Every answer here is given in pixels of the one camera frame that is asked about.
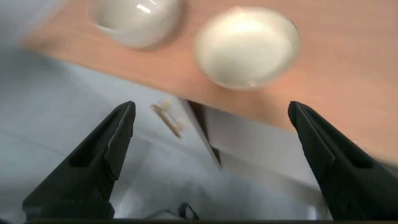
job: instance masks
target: white cabinet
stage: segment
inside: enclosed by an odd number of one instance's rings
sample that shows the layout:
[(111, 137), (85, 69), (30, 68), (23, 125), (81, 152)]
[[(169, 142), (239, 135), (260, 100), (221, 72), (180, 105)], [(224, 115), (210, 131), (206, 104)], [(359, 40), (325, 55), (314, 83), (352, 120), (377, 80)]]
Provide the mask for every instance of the white cabinet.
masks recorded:
[(296, 133), (213, 108), (205, 108), (205, 117), (223, 169), (323, 209), (323, 195)]
[[(110, 107), (135, 102), (135, 134), (218, 163), (186, 100), (77, 65), (66, 66), (80, 88), (102, 98)], [(164, 119), (152, 109), (154, 106), (163, 109), (160, 113)]]

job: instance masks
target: white cup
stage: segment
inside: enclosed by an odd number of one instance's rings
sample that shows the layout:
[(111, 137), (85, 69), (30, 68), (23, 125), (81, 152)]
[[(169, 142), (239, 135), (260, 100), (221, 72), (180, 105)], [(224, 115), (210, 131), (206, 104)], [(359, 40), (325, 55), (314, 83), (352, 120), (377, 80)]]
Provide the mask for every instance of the white cup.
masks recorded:
[(136, 49), (164, 40), (182, 14), (181, 0), (97, 0), (93, 4), (92, 23), (119, 43)]

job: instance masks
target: wooden tabletop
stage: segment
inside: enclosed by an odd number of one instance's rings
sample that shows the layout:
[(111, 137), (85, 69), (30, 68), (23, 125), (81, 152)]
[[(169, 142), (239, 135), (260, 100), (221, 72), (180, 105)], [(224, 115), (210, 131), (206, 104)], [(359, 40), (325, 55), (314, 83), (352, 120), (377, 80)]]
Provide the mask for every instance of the wooden tabletop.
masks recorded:
[[(299, 101), (370, 155), (398, 164), (397, 0), (187, 0), (186, 4), (179, 30), (156, 49), (128, 49), (101, 33), (88, 22), (90, 0), (71, 0), (34, 30), (25, 46), (279, 128), (293, 130), (287, 107), (291, 100)], [(194, 61), (198, 30), (233, 6), (280, 11), (302, 36), (296, 64), (260, 90), (219, 87)]]

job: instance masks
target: white bowl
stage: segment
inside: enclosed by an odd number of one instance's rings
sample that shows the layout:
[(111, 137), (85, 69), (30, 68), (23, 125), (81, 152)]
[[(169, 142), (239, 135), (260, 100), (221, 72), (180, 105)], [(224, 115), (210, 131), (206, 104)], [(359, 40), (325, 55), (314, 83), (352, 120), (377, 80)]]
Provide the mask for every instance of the white bowl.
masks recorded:
[(299, 54), (300, 36), (282, 14), (237, 7), (209, 21), (197, 37), (200, 69), (232, 89), (261, 86), (283, 73)]
[(181, 0), (93, 1), (92, 23), (114, 40), (143, 49), (165, 39), (178, 24)]

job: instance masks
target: cabinet door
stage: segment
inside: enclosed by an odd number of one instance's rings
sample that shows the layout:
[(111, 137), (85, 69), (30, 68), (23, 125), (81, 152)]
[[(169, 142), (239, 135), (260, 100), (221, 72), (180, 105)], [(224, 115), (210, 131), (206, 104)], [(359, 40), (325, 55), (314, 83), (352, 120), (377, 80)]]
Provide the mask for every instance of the cabinet door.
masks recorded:
[(77, 85), (110, 107), (135, 102), (134, 133), (154, 144), (182, 149), (218, 164), (186, 100), (77, 65), (67, 67)]

